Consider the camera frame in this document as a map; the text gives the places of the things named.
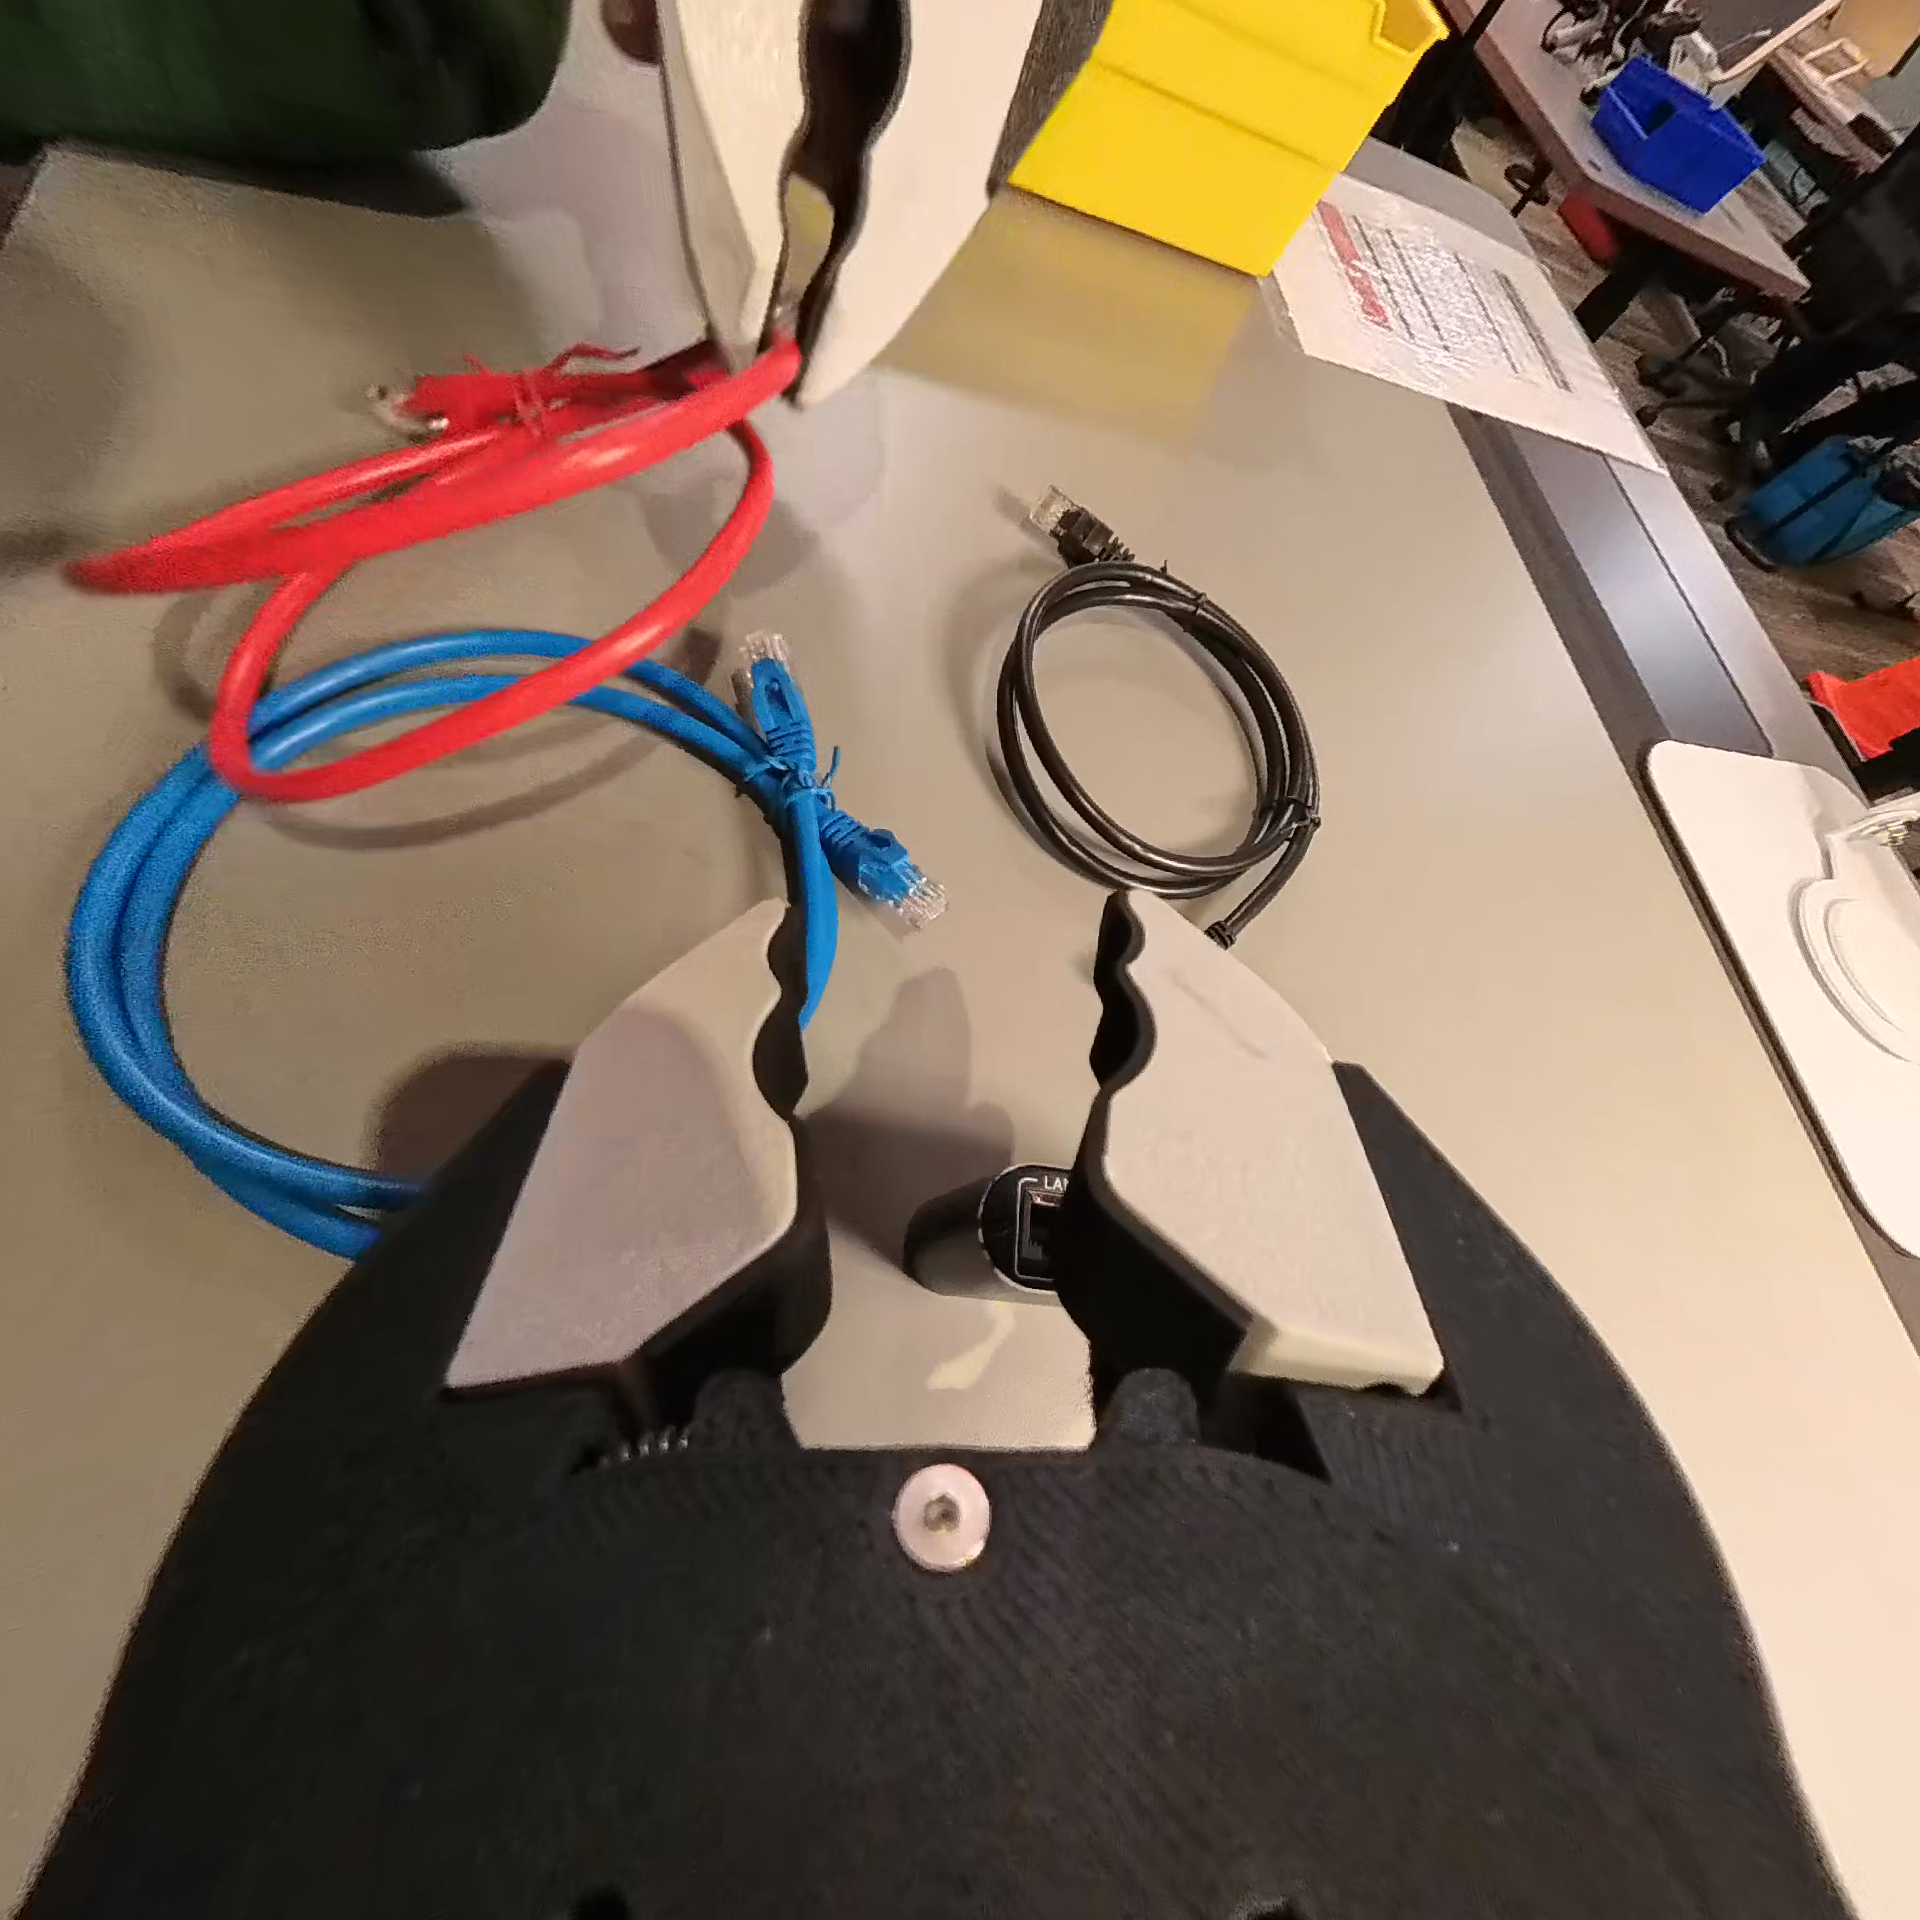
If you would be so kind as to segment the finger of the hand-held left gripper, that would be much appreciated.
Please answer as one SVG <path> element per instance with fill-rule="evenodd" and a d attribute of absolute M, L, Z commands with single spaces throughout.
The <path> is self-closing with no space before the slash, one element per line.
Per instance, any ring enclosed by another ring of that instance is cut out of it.
<path fill-rule="evenodd" d="M 1089 63 L 1108 1 L 811 3 L 798 173 L 829 204 L 798 304 L 809 409 L 900 333 Z"/>
<path fill-rule="evenodd" d="M 684 248 L 709 339 L 742 372 L 852 250 L 863 3 L 655 11 Z"/>

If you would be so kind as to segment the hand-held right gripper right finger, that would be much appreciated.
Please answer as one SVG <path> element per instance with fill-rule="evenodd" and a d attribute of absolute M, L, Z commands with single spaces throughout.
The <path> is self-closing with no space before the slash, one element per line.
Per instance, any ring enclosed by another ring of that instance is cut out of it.
<path fill-rule="evenodd" d="M 1419 1396 L 1438 1335 L 1332 1053 L 1259 972 L 1139 891 L 1095 949 L 1070 1317 L 1095 1360 Z"/>

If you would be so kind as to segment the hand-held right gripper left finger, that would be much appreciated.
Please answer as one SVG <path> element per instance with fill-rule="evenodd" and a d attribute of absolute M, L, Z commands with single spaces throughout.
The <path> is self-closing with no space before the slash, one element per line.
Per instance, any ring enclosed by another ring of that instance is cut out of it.
<path fill-rule="evenodd" d="M 805 918 L 763 899 L 574 1053 L 445 1375 L 460 1395 L 603 1383 L 692 1410 L 825 1331 L 832 1254 L 798 1122 Z"/>

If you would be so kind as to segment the grey network device with port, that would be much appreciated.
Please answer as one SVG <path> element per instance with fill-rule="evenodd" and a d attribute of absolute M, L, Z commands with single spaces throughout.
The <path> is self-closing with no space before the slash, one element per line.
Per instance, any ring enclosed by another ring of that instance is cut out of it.
<path fill-rule="evenodd" d="M 1093 1190 L 1074 1169 L 1016 1163 L 925 1202 L 904 1231 L 902 1267 L 939 1298 L 1070 1310 L 1097 1234 Z"/>

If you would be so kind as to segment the person's left forearm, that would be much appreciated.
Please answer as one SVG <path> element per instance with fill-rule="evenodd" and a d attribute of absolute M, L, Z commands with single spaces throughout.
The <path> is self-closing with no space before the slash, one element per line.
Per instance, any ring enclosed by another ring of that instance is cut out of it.
<path fill-rule="evenodd" d="M 516 131 L 568 1 L 6 1 L 3 144 L 371 165 Z"/>

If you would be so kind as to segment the yellow plastic bin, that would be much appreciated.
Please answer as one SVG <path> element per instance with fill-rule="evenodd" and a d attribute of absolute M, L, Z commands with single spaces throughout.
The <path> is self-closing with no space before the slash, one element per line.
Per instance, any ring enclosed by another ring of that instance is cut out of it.
<path fill-rule="evenodd" d="M 1012 185 L 1267 275 L 1446 36 L 1427 1 L 1118 1 Z"/>

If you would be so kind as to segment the laminated paper sheet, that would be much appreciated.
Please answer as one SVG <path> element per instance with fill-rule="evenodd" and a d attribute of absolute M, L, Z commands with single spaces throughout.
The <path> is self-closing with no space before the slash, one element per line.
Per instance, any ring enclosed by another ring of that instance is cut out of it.
<path fill-rule="evenodd" d="M 1344 175 L 1270 279 L 1309 356 L 1651 472 L 1666 466 L 1523 243 Z"/>

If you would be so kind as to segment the white stand base board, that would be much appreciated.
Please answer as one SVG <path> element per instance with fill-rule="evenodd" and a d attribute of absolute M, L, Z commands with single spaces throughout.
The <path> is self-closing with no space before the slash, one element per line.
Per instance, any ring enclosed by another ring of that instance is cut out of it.
<path fill-rule="evenodd" d="M 1919 1063 L 1880 1051 L 1828 1001 L 1793 912 L 1822 837 L 1888 800 L 1813 765 L 1683 740 L 1656 742 L 1645 779 L 1842 1184 L 1917 1258 Z"/>

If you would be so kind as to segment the clear plastic holder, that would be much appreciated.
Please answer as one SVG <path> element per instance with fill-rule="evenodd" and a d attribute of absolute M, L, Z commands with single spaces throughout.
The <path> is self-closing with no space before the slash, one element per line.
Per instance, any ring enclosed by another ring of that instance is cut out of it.
<path fill-rule="evenodd" d="M 1795 893 L 1799 947 L 1828 1001 L 1872 1045 L 1919 1063 L 1919 881 L 1907 862 L 1919 798 L 1903 794 L 1828 831 Z"/>

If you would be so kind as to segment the blue plastic bin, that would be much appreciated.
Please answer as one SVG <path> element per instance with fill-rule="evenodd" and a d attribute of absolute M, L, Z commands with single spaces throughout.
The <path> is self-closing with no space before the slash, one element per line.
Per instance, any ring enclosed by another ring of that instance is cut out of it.
<path fill-rule="evenodd" d="M 1764 167 L 1732 111 L 1645 55 L 1600 88 L 1593 125 L 1633 179 L 1693 214 L 1716 210 Z"/>

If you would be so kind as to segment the brown background table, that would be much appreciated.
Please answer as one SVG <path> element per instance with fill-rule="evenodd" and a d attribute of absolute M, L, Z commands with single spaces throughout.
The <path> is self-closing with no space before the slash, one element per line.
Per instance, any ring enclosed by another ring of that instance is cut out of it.
<path fill-rule="evenodd" d="M 1552 11 L 1550 3 L 1500 3 L 1477 53 L 1552 179 L 1593 200 L 1625 233 L 1618 270 L 1602 291 L 1633 299 L 1654 283 L 1660 266 L 1685 258 L 1759 295 L 1805 297 L 1805 273 L 1741 190 L 1708 212 L 1693 212 L 1624 169 L 1583 104 L 1587 75 L 1542 48 Z"/>

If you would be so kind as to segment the orange cloth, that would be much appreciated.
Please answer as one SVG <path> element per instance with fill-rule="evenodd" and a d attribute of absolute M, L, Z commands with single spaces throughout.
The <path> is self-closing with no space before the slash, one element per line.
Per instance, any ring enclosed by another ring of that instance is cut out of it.
<path fill-rule="evenodd" d="M 1919 731 L 1917 654 L 1855 679 L 1815 669 L 1803 690 L 1855 762 L 1884 758 Z"/>

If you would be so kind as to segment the teal bag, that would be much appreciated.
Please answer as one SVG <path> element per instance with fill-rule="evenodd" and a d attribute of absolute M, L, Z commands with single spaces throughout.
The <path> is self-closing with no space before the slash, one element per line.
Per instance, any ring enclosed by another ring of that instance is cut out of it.
<path fill-rule="evenodd" d="M 1753 563 L 1801 571 L 1851 561 L 1917 518 L 1917 441 L 1826 437 L 1770 476 L 1724 530 Z"/>

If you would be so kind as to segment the black office chair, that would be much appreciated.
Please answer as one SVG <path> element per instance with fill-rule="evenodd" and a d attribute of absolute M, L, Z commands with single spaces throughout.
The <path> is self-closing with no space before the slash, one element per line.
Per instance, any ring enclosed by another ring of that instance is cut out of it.
<path fill-rule="evenodd" d="M 1872 173 L 1828 196 L 1791 252 L 1807 279 L 1803 297 L 1720 291 L 1697 316 L 1687 347 L 1637 364 L 1641 383 L 1656 391 L 1639 409 L 1641 424 L 1670 410 L 1712 412 L 1739 447 L 1739 484 L 1789 466 L 1826 439 L 1917 437 L 1919 131 Z M 1759 312 L 1776 320 L 1778 333 L 1757 372 L 1689 376 L 1728 326 Z"/>

